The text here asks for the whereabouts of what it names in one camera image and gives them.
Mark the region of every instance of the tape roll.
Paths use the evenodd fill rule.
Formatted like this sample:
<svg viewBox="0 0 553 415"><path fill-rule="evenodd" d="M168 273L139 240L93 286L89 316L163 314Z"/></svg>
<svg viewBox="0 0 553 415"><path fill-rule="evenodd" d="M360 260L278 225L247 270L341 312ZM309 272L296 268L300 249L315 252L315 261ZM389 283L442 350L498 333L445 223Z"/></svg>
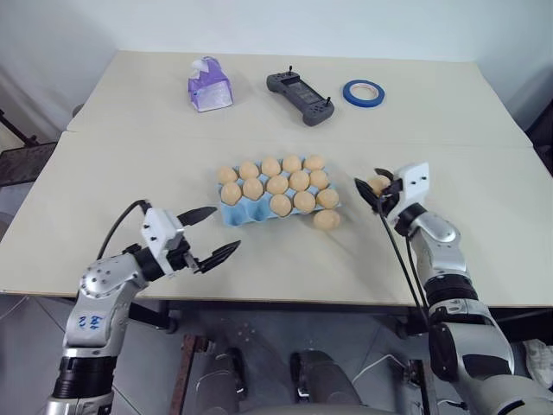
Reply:
<svg viewBox="0 0 553 415"><path fill-rule="evenodd" d="M365 88L371 90L376 96L373 99L361 99L353 95L353 90L356 88ZM344 85L344 99L350 104L371 108L380 105L384 99L384 89L379 84L370 82L369 80L350 80Z"/></svg>

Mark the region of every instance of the brown egg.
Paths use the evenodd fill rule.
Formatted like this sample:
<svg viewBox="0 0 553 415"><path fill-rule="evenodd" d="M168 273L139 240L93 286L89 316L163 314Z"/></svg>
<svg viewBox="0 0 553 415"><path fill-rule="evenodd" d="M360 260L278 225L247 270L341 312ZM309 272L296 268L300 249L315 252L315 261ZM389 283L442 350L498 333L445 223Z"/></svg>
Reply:
<svg viewBox="0 0 553 415"><path fill-rule="evenodd" d="M340 201L338 192L333 188L325 188L317 193L317 203L326 209L334 209Z"/></svg>
<svg viewBox="0 0 553 415"><path fill-rule="evenodd" d="M324 209L315 214L313 224L317 229L330 231L340 224L340 215L335 210Z"/></svg>
<svg viewBox="0 0 553 415"><path fill-rule="evenodd" d="M256 201L263 194L263 184L258 179L251 177L242 185L242 193L248 199Z"/></svg>
<svg viewBox="0 0 553 415"><path fill-rule="evenodd" d="M244 180L259 176L259 169L253 162L243 162L242 164L240 164L240 169L238 170L238 172L240 173L240 177L242 177Z"/></svg>
<svg viewBox="0 0 553 415"><path fill-rule="evenodd" d="M274 157L266 157L261 163L261 172L268 177L279 175L280 163Z"/></svg>
<svg viewBox="0 0 553 415"><path fill-rule="evenodd" d="M289 182L291 188L301 192L309 187L309 175L303 170L295 171L290 176Z"/></svg>
<svg viewBox="0 0 553 415"><path fill-rule="evenodd" d="M309 192L297 192L294 195L294 206L308 214L315 209L315 197Z"/></svg>
<svg viewBox="0 0 553 415"><path fill-rule="evenodd" d="M313 170L309 175L309 182L316 188L327 188L329 184L327 173L323 170Z"/></svg>
<svg viewBox="0 0 553 415"><path fill-rule="evenodd" d="M221 189L221 200L227 205L236 205L240 197L242 197L242 190L236 182L226 183Z"/></svg>
<svg viewBox="0 0 553 415"><path fill-rule="evenodd" d="M316 154L309 156L303 162L304 169L322 170L323 167L325 167L325 159Z"/></svg>
<svg viewBox="0 0 553 415"><path fill-rule="evenodd" d="M292 210L292 202L286 195L274 195L270 198L270 210L283 217Z"/></svg>
<svg viewBox="0 0 553 415"><path fill-rule="evenodd" d="M274 176L267 182L267 191L272 195L281 195L288 188L288 179L284 176Z"/></svg>
<svg viewBox="0 0 553 415"><path fill-rule="evenodd" d="M294 173L302 169L302 160L296 155L286 156L283 160L283 170Z"/></svg>
<svg viewBox="0 0 553 415"><path fill-rule="evenodd" d="M234 169L231 169L228 166L223 166L217 170L217 180L221 184L236 182L238 180L238 175Z"/></svg>
<svg viewBox="0 0 553 415"><path fill-rule="evenodd" d="M382 191L391 185L391 181L388 177L378 175L366 181L371 186L372 191L376 196L380 196Z"/></svg>

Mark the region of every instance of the white table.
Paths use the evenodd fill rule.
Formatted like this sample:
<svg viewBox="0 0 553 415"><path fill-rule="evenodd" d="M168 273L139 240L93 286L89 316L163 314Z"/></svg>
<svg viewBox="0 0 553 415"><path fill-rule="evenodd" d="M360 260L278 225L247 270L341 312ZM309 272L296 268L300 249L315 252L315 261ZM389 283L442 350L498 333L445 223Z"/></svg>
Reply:
<svg viewBox="0 0 553 415"><path fill-rule="evenodd" d="M220 214L187 229L195 256L236 239L242 246L206 275L181 271L146 297L303 303L412 304L380 221L353 177L426 160L426 204L461 230L483 301L553 304L553 183L530 142L473 64L279 56L218 56L236 104L198 114L188 103L195 54L119 53L68 126L0 245L0 288L74 295L84 268L120 212L138 198L176 214L217 205L214 172L267 155L327 157L343 224L311 216L224 227ZM314 128L264 85L295 65L334 96L335 114ZM340 97L348 80L382 85L385 102L363 110ZM108 253L140 242L131 216Z"/></svg>

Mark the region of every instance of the gray controller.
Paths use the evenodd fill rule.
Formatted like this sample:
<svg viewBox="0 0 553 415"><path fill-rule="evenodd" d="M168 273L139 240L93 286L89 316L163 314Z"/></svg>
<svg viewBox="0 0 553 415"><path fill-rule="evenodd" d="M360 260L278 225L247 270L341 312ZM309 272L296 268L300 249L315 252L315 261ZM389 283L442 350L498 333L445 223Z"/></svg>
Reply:
<svg viewBox="0 0 553 415"><path fill-rule="evenodd" d="M334 112L330 97L324 99L311 86L300 80L300 75L292 72L275 73L267 77L269 91L281 93L303 114L303 122L309 126L317 125L329 118Z"/></svg>

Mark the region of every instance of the blue egg carton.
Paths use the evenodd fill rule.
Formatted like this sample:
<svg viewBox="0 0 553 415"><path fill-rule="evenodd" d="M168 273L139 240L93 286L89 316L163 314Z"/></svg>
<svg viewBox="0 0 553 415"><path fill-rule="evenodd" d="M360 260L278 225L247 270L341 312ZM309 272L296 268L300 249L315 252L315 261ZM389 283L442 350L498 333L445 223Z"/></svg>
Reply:
<svg viewBox="0 0 553 415"><path fill-rule="evenodd" d="M283 163L282 159L279 159L278 162L281 164ZM261 163L256 162L257 168L259 171L261 171ZM234 169L238 172L238 166L235 166ZM302 169L307 174L311 172L310 169ZM290 173L287 171L281 171L280 176L284 176L287 179L290 177ZM264 175L263 173L260 174L258 177L258 180L263 184L263 187L265 188L267 181L269 181L269 177ZM238 178L236 183L242 188L242 183L244 183L244 180L241 178ZM219 191L219 198L221 196L221 189L223 186L221 184L217 185L217 189ZM330 183L326 188L336 188L332 183ZM308 191L313 196L317 196L319 193L319 189L315 186L309 186L306 191ZM292 188L288 188L284 194L287 195L292 202L292 206L294 206L294 195L297 193L297 190L294 190ZM305 212L302 212L297 207L292 207L292 210L289 214L286 216L279 216L275 214L272 210L270 210L270 198L273 197L273 195L267 191L264 191L264 193L261 195L259 199L256 201L253 201L252 199L249 199L242 195L242 197L238 200L236 205L231 206L227 205L223 201L220 202L220 210L221 214L223 215L223 222L225 222L225 225L229 227L239 227L241 225L244 225L248 222L265 222L268 219L272 218L288 218L292 214L306 214ZM314 211L322 210L324 209L323 206L321 206L319 203L315 205Z"/></svg>

